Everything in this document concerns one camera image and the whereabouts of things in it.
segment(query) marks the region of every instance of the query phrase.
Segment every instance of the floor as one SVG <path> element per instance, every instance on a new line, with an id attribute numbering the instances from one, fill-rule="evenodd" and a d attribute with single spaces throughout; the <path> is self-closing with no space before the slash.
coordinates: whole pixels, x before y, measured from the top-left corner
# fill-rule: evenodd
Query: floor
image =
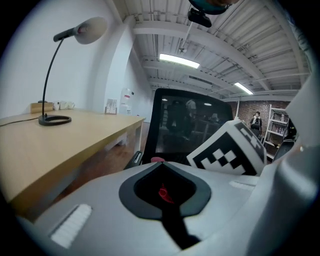
<path id="1" fill-rule="evenodd" d="M 145 150 L 150 124 L 142 125 L 141 151 Z M 128 134 L 127 144 L 116 145 L 109 151 L 104 149 L 86 160 L 80 167 L 80 175 L 53 202 L 57 203 L 87 182 L 101 176 L 121 172 L 134 155 L 135 132 Z"/>

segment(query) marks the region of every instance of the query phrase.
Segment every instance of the wooden desk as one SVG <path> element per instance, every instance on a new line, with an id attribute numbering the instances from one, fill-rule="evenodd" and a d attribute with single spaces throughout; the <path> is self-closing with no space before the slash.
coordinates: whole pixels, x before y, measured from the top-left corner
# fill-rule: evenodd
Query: wooden desk
<path id="1" fill-rule="evenodd" d="M 134 150 L 140 150 L 142 117 L 80 110 L 52 111 L 50 115 L 69 116 L 72 122 L 41 126 L 36 119 L 0 127 L 0 188 L 21 215 L 73 169 L 124 133 L 135 130 Z M 38 116 L 4 118 L 0 125 Z"/>

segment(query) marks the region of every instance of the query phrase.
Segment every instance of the lamp shade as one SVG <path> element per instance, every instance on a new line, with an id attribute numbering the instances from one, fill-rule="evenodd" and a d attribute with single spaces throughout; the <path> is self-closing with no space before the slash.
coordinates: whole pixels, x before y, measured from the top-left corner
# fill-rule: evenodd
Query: lamp shade
<path id="1" fill-rule="evenodd" d="M 107 22 L 102 17 L 94 17 L 75 27 L 75 39 L 82 45 L 98 40 L 107 30 Z"/>
<path id="2" fill-rule="evenodd" d="M 56 34 L 53 41 L 75 37 L 82 45 L 88 45 L 98 40 L 107 30 L 107 22 L 104 18 L 94 17 L 86 20 L 80 25 Z"/>

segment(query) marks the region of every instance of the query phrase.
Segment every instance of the office chair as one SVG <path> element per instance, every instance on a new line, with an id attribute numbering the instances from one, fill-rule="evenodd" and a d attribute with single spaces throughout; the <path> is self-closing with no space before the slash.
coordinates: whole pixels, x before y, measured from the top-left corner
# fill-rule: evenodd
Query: office chair
<path id="1" fill-rule="evenodd" d="M 189 165 L 187 155 L 232 119 L 231 106 L 221 100 L 184 90 L 159 88 L 154 94 L 144 153 L 136 152 L 125 170 L 141 163 L 148 164 L 154 157 Z"/>

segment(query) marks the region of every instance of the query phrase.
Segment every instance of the fluorescent light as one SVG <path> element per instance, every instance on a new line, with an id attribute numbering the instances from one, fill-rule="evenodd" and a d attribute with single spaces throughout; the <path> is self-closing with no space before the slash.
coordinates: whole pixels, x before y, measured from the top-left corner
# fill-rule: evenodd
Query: fluorescent light
<path id="1" fill-rule="evenodd" d="M 244 87 L 241 83 L 236 82 L 234 85 L 239 87 L 241 90 L 244 90 L 247 94 L 254 94 L 253 92 L 249 91 L 246 87 Z"/>
<path id="2" fill-rule="evenodd" d="M 160 54 L 160 60 L 179 63 L 179 64 L 186 65 L 186 66 L 189 66 L 189 67 L 192 67 L 195 69 L 199 68 L 199 66 L 200 66 L 199 63 L 193 62 L 191 60 L 187 60 L 185 58 L 179 58 L 179 57 L 175 57 L 175 56 L 167 55 L 167 54 Z"/>

